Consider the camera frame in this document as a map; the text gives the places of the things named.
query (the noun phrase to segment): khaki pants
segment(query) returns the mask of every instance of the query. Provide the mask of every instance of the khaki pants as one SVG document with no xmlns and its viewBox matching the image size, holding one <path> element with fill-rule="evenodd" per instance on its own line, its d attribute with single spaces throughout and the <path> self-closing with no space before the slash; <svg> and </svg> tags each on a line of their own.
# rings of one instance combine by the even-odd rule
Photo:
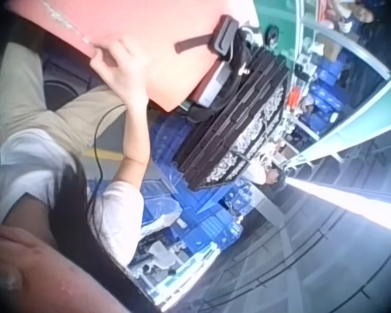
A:
<svg viewBox="0 0 391 313">
<path fill-rule="evenodd" d="M 60 146 L 80 156 L 93 145 L 101 118 L 122 100 L 107 86 L 96 87 L 65 104 L 56 112 L 47 110 L 42 63 L 25 46 L 7 44 L 0 71 L 0 133 L 2 140 L 28 128 L 45 130 Z M 113 110 L 102 121 L 98 136 L 124 112 Z"/>
</svg>

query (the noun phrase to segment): earphone cord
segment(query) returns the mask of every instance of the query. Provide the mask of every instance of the earphone cord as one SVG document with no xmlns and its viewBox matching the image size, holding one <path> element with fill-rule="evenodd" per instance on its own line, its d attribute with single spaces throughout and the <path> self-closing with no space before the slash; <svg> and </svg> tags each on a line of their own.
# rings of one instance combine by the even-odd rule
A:
<svg viewBox="0 0 391 313">
<path fill-rule="evenodd" d="M 93 190 L 93 193 L 89 199 L 89 203 L 88 203 L 88 207 L 90 207 L 90 205 L 93 204 L 93 202 L 95 201 L 95 198 L 96 198 L 96 195 L 97 195 L 97 192 L 98 192 L 98 188 L 100 187 L 100 185 L 102 184 L 103 182 L 103 178 L 104 178 L 104 173 L 103 173 L 103 168 L 102 168 L 102 165 L 100 163 L 100 160 L 98 159 L 98 153 L 97 153 L 97 135 L 98 135 L 98 129 L 100 128 L 100 125 L 103 123 L 104 119 L 114 110 L 118 109 L 118 108 L 121 108 L 122 106 L 124 106 L 124 104 L 119 104 L 118 106 L 115 106 L 114 108 L 111 108 L 110 110 L 108 110 L 103 116 L 102 118 L 99 120 L 98 124 L 97 124 L 97 127 L 96 127 L 96 130 L 94 132 L 94 143 L 93 143 L 93 148 L 94 148 L 94 157 L 96 159 L 96 163 L 97 163 L 97 168 L 98 168 L 98 172 L 100 174 L 100 178 L 98 179 L 97 181 L 97 184 Z"/>
</svg>

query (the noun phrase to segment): hand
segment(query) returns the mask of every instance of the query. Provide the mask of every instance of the hand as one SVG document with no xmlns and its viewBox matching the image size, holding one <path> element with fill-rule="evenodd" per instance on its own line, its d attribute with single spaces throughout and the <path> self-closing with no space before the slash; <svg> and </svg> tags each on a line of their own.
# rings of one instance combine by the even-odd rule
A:
<svg viewBox="0 0 391 313">
<path fill-rule="evenodd" d="M 278 170 L 275 170 L 272 168 L 271 170 L 267 171 L 267 181 L 266 184 L 273 185 L 278 181 L 278 177 L 280 176 L 280 173 L 278 173 Z"/>
<path fill-rule="evenodd" d="M 111 55 L 115 66 L 104 60 L 102 49 L 96 48 L 96 55 L 90 66 L 103 81 L 124 101 L 128 110 L 144 110 L 148 104 L 146 92 L 147 60 L 138 45 L 123 37 L 101 47 Z"/>
</svg>

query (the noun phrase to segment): long black hair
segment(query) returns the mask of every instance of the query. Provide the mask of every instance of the long black hair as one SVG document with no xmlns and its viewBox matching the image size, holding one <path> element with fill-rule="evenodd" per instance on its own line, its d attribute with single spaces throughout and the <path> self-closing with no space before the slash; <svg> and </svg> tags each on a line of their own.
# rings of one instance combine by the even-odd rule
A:
<svg viewBox="0 0 391 313">
<path fill-rule="evenodd" d="M 50 229 L 58 250 L 89 273 L 131 312 L 159 312 L 139 289 L 134 279 L 113 259 L 96 235 L 93 199 L 87 199 L 87 180 L 78 157 L 75 167 L 65 166 L 62 177 L 55 178 L 55 204 L 50 208 Z"/>
</svg>

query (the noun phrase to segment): fingers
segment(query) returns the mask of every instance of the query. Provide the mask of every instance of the fingers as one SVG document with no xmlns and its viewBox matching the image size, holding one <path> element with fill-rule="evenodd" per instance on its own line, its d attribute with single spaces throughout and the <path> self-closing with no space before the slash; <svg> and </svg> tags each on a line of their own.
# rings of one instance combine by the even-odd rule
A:
<svg viewBox="0 0 391 313">
<path fill-rule="evenodd" d="M 109 44 L 104 44 L 102 47 L 109 51 L 117 65 L 120 67 L 123 66 L 130 58 L 128 50 L 120 40 L 115 40 Z"/>
<path fill-rule="evenodd" d="M 19 269 L 0 260 L 0 290 L 14 291 L 23 287 L 23 275 Z"/>
<path fill-rule="evenodd" d="M 113 75 L 111 69 L 103 60 L 103 51 L 100 48 L 96 48 L 96 55 L 90 61 L 90 67 L 96 71 L 96 73 L 108 83 Z"/>
<path fill-rule="evenodd" d="M 137 42 L 132 38 L 130 38 L 129 36 L 123 36 L 120 39 L 120 42 L 130 55 L 132 56 L 143 55 L 143 52 L 139 47 L 139 44 L 137 44 Z"/>
</svg>

